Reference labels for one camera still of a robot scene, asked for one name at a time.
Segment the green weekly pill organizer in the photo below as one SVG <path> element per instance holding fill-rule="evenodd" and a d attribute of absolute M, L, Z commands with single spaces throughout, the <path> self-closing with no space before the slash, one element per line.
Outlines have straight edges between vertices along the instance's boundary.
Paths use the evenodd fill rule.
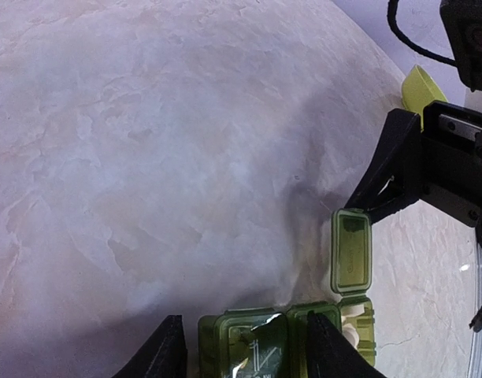
<path fill-rule="evenodd" d="M 198 322 L 202 377 L 306 377 L 307 315 L 326 316 L 370 365 L 375 364 L 372 222 L 359 209 L 333 213 L 332 292 L 337 303 L 311 302 L 281 309 L 241 309 Z"/>

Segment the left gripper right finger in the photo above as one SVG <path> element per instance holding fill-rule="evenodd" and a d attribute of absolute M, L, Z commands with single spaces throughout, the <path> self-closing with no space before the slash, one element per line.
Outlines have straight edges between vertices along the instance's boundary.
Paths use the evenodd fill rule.
<path fill-rule="evenodd" d="M 306 326 L 308 377 L 377 377 L 373 368 L 322 313 L 309 311 Z"/>

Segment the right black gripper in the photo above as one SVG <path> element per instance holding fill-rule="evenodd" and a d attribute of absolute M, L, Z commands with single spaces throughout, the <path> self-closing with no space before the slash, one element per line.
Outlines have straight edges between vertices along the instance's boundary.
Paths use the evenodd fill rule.
<path fill-rule="evenodd" d="M 372 160 L 345 207 L 367 213 L 376 223 L 420 196 L 471 228 L 480 224 L 482 113 L 434 101 L 424 108 L 421 133 L 418 114 L 390 111 Z"/>

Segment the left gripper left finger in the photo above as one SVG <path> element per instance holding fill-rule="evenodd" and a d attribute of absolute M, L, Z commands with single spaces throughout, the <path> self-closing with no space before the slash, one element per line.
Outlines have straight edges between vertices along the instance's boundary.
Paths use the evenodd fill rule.
<path fill-rule="evenodd" d="M 168 315 L 113 378 L 186 377 L 186 339 L 181 315 Z"/>

